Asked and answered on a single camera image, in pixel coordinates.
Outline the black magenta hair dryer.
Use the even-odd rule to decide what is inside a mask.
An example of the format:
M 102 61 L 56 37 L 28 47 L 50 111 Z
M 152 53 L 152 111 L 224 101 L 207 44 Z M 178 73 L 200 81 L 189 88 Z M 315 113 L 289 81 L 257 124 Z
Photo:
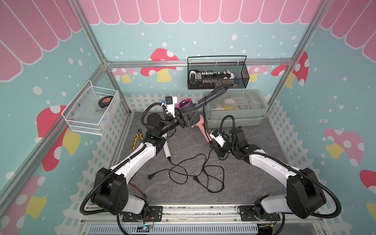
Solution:
M 233 85 L 222 85 L 218 88 L 215 88 L 212 92 L 204 96 L 202 99 L 200 99 L 196 103 L 193 103 L 191 99 L 185 99 L 177 104 L 176 111 L 179 111 L 179 112 L 198 111 L 200 108 L 204 107 L 205 105 L 214 101 L 216 98 L 225 94 L 226 91 L 232 86 Z

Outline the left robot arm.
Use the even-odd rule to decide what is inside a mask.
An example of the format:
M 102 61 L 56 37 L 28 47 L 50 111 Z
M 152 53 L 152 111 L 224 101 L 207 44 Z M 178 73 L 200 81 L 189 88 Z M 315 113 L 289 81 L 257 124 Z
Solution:
M 141 124 L 146 128 L 146 135 L 130 155 L 111 168 L 101 168 L 95 178 L 93 189 L 83 199 L 80 206 L 82 215 L 109 212 L 119 215 L 122 212 L 135 214 L 146 213 L 146 201 L 128 194 L 128 184 L 135 173 L 160 151 L 168 160 L 171 159 L 166 138 L 169 131 L 195 125 L 200 118 L 200 104 L 185 99 L 173 107 L 174 114 L 168 112 L 168 104 L 155 102 L 141 117 Z

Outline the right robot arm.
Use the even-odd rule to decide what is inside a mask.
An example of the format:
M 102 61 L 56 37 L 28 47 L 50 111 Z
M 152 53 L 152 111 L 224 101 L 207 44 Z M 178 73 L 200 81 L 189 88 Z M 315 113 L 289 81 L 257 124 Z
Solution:
M 293 214 L 301 219 L 309 216 L 328 219 L 341 214 L 338 197 L 319 182 L 313 170 L 290 166 L 257 145 L 249 144 L 240 126 L 233 125 L 229 133 L 216 129 L 210 133 L 210 138 L 211 148 L 219 158 L 232 154 L 237 160 L 262 169 L 286 188 L 284 194 L 265 195 L 254 202 L 258 220 L 265 220 L 274 213 Z

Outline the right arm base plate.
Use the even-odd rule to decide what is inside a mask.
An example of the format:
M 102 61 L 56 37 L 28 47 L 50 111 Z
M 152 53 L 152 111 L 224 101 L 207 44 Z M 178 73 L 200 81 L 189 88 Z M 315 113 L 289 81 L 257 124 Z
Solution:
M 281 220 L 276 213 L 266 213 L 260 207 L 254 205 L 238 206 L 237 212 L 242 221 L 270 221 L 278 222 Z

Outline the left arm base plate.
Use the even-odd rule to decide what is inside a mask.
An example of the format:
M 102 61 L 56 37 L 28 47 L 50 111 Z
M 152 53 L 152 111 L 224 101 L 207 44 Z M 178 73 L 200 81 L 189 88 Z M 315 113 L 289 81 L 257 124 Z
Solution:
M 162 206 L 148 206 L 140 214 L 125 213 L 122 215 L 122 222 L 161 222 L 163 214 Z

